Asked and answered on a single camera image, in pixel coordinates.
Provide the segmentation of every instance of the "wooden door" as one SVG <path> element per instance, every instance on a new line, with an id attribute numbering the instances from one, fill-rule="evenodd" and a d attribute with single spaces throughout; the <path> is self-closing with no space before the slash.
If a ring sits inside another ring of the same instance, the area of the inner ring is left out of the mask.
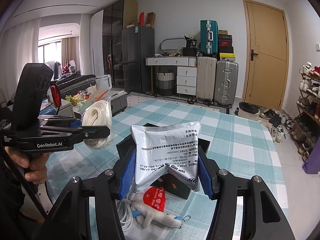
<path id="1" fill-rule="evenodd" d="M 247 25 L 249 23 L 247 31 L 250 31 L 245 102 L 280 109 L 287 82 L 289 53 L 284 12 L 248 0 L 245 6 Z"/>

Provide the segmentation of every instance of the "desk leg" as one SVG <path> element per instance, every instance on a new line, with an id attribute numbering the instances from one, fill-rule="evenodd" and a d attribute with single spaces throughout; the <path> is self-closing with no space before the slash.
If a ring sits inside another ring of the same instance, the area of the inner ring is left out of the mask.
<path id="1" fill-rule="evenodd" d="M 150 81 L 151 81 L 151 94 L 153 94 L 153 66 L 151 66 L 150 70 Z"/>

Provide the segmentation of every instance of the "white medicine packet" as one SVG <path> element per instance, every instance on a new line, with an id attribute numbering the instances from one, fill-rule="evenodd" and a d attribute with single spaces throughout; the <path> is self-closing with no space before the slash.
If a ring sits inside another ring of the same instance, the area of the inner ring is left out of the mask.
<path id="1" fill-rule="evenodd" d="M 162 127 L 132 125 L 131 134 L 137 145 L 133 192 L 144 190 L 166 173 L 171 173 L 192 190 L 199 191 L 200 129 L 200 122 Z"/>

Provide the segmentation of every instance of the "human hand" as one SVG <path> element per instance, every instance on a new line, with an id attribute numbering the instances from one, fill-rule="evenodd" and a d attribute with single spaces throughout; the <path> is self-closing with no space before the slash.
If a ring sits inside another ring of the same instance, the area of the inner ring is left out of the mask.
<path id="1" fill-rule="evenodd" d="M 27 181 L 33 182 L 34 184 L 43 184 L 47 179 L 47 167 L 45 166 L 47 160 L 49 159 L 49 153 L 41 153 L 41 155 L 33 159 L 31 162 L 28 157 L 21 153 L 15 147 L 5 147 L 6 152 L 9 157 L 22 168 L 30 168 L 31 171 L 26 173 L 25 179 Z"/>

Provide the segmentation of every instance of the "white curtain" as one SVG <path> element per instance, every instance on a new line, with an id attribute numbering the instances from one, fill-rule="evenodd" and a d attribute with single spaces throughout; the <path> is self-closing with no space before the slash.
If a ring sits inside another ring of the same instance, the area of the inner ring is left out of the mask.
<path id="1" fill-rule="evenodd" d="M 79 35 L 81 75 L 94 74 L 90 66 L 89 27 L 90 14 L 81 14 Z"/>
<path id="2" fill-rule="evenodd" d="M 16 91 L 26 63 L 38 62 L 41 18 L 16 25 L 4 32 L 0 46 L 0 87 L 6 100 Z"/>

